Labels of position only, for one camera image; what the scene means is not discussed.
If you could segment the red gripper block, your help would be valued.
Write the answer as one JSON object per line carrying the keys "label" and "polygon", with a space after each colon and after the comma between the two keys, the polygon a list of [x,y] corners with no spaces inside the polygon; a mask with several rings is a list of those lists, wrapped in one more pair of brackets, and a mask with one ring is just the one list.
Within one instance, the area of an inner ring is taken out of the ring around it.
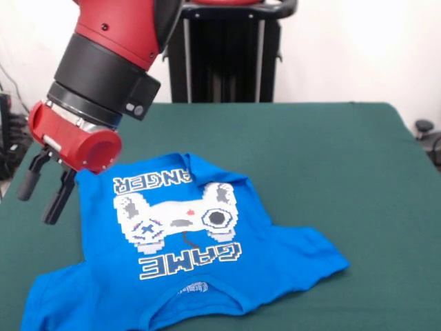
{"label": "red gripper block", "polygon": [[49,147],[72,168],[63,172],[61,186],[42,215],[45,224],[55,225],[75,187],[76,171],[86,169],[99,174],[107,170],[120,156],[122,141],[115,131],[42,101],[36,103],[30,111],[28,125],[32,137],[46,147],[30,163],[17,190],[20,201],[28,201],[32,196],[42,167],[52,158]]}

